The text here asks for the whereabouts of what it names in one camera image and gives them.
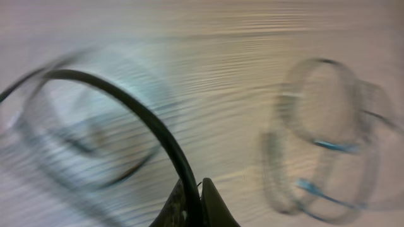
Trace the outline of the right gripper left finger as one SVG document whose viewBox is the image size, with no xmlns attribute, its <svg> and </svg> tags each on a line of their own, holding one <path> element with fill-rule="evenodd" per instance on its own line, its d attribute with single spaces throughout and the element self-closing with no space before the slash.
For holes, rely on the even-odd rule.
<svg viewBox="0 0 404 227">
<path fill-rule="evenodd" d="M 186 196 L 182 181 L 178 180 L 150 227 L 187 227 L 188 224 Z"/>
</svg>

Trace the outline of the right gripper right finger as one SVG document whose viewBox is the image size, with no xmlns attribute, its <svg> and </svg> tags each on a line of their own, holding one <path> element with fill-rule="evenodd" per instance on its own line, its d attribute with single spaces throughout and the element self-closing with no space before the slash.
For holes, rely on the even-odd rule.
<svg viewBox="0 0 404 227">
<path fill-rule="evenodd" d="M 202 181 L 201 205 L 208 227 L 240 227 L 210 178 Z"/>
</svg>

